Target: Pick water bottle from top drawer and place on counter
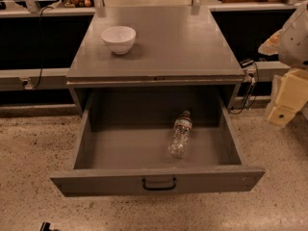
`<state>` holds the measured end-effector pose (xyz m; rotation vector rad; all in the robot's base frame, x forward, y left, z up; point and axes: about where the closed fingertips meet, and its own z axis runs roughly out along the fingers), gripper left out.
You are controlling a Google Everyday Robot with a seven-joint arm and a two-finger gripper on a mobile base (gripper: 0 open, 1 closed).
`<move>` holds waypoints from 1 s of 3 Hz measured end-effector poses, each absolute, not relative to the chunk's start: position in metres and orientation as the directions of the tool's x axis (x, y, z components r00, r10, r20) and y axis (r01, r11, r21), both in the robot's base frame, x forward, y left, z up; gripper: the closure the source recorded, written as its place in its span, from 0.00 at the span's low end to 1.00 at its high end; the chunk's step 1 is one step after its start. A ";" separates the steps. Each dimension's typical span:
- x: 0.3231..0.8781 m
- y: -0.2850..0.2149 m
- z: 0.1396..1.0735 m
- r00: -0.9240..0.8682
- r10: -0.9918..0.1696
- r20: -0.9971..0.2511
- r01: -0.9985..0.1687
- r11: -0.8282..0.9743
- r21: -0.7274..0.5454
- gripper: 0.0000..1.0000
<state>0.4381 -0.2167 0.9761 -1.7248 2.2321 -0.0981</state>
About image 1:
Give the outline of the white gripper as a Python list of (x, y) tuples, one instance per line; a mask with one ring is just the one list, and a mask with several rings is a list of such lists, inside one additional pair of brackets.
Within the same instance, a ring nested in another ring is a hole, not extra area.
[(267, 123), (283, 128), (308, 102), (308, 71), (290, 69), (280, 79), (280, 87), (274, 104), (267, 114)]

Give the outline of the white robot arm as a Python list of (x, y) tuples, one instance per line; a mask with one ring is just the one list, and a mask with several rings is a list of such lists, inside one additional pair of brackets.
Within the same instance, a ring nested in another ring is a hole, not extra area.
[(266, 122), (284, 128), (308, 102), (308, 2), (302, 2), (283, 27), (259, 46), (263, 55), (278, 55), (290, 70), (272, 80)]

